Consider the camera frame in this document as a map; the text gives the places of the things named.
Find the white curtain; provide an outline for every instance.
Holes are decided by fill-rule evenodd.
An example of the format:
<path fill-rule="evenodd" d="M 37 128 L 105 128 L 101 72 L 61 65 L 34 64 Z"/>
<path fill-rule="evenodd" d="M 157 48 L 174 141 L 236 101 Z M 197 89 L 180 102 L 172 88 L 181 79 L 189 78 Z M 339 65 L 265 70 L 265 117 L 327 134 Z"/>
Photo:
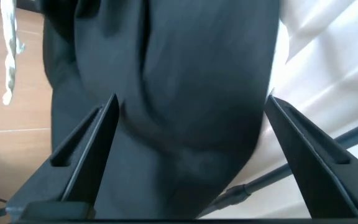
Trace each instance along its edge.
<path fill-rule="evenodd" d="M 358 126 L 358 0 L 282 1 L 288 29 L 286 65 L 275 72 L 276 97 L 290 102 L 336 137 Z M 349 150 L 358 158 L 358 145 Z M 230 186 L 287 163 L 265 122 L 258 149 Z M 293 176 L 205 218 L 310 217 Z"/>

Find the wooden floor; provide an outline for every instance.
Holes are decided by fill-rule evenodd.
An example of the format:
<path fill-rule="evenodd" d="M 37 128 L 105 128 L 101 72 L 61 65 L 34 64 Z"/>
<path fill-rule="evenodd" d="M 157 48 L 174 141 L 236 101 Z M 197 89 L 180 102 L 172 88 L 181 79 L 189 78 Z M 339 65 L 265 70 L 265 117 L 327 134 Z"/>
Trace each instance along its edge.
<path fill-rule="evenodd" d="M 26 49 L 17 56 L 11 105 L 4 106 L 7 51 L 0 12 L 0 198 L 4 199 L 9 199 L 50 154 L 52 91 L 42 63 L 43 18 L 18 9 L 17 23 L 19 38 Z"/>

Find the black metal pole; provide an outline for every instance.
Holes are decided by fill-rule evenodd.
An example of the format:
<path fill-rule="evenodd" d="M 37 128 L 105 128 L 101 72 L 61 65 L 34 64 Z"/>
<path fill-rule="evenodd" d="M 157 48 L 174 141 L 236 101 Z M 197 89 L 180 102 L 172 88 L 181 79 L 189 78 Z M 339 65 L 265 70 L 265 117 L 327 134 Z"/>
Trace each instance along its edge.
<path fill-rule="evenodd" d="M 344 149 L 349 149 L 358 144 L 358 127 L 340 135 L 335 139 Z M 224 194 L 214 200 L 198 217 L 202 217 L 216 210 L 220 210 L 230 205 L 236 205 L 245 201 L 252 193 L 270 184 L 292 175 L 288 164 L 269 172 L 268 174 L 255 179 L 248 184 L 237 185 L 228 189 Z"/>

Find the dark fabric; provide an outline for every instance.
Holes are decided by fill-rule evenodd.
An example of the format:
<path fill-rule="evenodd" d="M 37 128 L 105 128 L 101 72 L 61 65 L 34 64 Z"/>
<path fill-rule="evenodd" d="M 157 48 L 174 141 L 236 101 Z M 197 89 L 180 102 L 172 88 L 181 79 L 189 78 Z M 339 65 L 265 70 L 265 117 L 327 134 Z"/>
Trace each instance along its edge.
<path fill-rule="evenodd" d="M 195 218 L 260 131 L 279 1 L 40 1 L 55 149 L 116 93 L 98 218 Z"/>

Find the black garment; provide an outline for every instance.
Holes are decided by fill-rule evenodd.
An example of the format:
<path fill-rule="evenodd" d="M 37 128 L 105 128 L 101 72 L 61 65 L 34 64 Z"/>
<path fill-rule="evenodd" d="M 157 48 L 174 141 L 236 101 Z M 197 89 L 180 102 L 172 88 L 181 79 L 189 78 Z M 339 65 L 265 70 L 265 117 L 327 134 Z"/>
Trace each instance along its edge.
<path fill-rule="evenodd" d="M 254 151 L 279 1 L 40 1 L 55 149 L 115 92 L 99 218 L 195 218 Z"/>

